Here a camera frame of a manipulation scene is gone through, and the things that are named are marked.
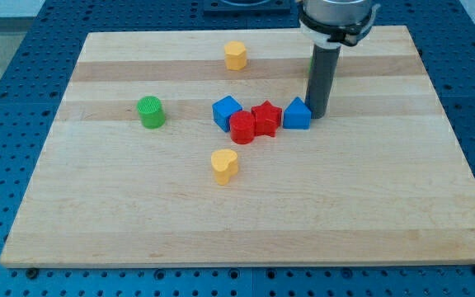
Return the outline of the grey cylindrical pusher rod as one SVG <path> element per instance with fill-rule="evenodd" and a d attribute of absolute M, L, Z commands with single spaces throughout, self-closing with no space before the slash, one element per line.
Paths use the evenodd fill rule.
<path fill-rule="evenodd" d="M 308 78 L 305 97 L 305 104 L 312 113 L 312 119 L 320 119 L 326 114 L 339 54 L 339 47 L 324 49 L 313 46 L 313 71 Z"/>

